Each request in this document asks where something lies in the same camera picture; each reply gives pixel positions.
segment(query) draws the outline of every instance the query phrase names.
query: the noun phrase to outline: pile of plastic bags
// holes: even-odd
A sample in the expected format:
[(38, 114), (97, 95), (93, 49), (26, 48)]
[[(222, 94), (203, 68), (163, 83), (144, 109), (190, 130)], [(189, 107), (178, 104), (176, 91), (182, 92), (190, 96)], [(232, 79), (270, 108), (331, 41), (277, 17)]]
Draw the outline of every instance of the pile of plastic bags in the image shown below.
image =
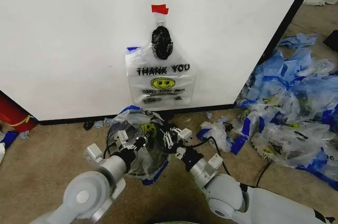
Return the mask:
[(249, 139), (264, 157), (305, 169), (338, 190), (338, 75), (335, 64), (314, 60), (300, 48), (285, 60), (281, 51), (257, 66), (237, 99), (247, 109), (232, 145)]

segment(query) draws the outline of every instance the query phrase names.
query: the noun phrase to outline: red fire extinguisher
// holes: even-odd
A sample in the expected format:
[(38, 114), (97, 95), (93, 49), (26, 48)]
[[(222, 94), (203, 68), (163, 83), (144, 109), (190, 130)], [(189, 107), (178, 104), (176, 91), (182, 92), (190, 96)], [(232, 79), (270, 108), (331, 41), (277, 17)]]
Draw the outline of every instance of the red fire extinguisher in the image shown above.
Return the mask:
[(34, 128), (37, 121), (23, 108), (0, 92), (0, 120), (18, 132)]

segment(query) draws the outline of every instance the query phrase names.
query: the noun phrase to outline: red tape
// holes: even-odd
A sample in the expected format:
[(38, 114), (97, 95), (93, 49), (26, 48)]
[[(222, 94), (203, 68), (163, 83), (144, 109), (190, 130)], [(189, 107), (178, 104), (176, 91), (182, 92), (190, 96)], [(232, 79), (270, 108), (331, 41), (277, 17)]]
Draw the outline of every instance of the red tape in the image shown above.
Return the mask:
[(168, 14), (169, 8), (166, 8), (166, 5), (152, 5), (153, 13)]

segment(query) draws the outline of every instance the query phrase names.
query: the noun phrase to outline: white plastic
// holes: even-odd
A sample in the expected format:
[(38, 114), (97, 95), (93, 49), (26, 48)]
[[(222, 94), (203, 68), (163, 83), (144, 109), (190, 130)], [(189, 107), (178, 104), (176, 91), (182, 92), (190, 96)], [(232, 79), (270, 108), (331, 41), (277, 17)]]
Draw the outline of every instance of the white plastic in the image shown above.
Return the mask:
[[(220, 150), (228, 152), (231, 149), (230, 138), (227, 137), (226, 128), (222, 123), (210, 123), (203, 122), (201, 129), (210, 129), (207, 133), (203, 134), (203, 137), (208, 138), (212, 136), (217, 143), (217, 146)], [(210, 145), (213, 148), (216, 148), (213, 141), (209, 141)]]
[(151, 43), (133, 50), (126, 55), (126, 69), (135, 105), (153, 108), (191, 103), (195, 72), (177, 52), (175, 45), (167, 60), (154, 54)]
[(262, 133), (255, 133), (252, 143), (257, 152), (281, 165), (307, 167), (335, 137), (329, 125), (297, 123), (294, 127), (267, 124)]

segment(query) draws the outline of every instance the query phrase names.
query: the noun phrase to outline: white wall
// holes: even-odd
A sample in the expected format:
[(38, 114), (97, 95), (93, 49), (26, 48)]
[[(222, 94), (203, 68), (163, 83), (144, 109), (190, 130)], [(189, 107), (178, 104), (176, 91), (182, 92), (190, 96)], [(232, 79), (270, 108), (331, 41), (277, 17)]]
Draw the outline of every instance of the white wall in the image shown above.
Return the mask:
[(232, 104), (293, 1), (0, 0), (0, 89), (39, 120), (119, 113), (125, 48), (150, 41), (151, 4), (167, 4), (196, 69), (190, 107)]

